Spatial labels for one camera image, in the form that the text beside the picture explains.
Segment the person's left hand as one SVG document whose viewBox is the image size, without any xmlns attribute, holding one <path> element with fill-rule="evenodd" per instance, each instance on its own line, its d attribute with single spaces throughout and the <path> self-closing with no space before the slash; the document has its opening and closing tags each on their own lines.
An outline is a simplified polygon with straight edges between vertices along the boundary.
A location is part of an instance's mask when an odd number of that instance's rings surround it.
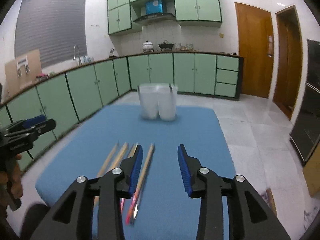
<svg viewBox="0 0 320 240">
<path fill-rule="evenodd" d="M 11 172 L 1 171 L 1 185 L 6 185 L 11 182 L 11 193 L 15 199 L 23 196 L 23 187 L 21 183 L 21 170 L 18 163 L 15 164 Z"/>
</svg>

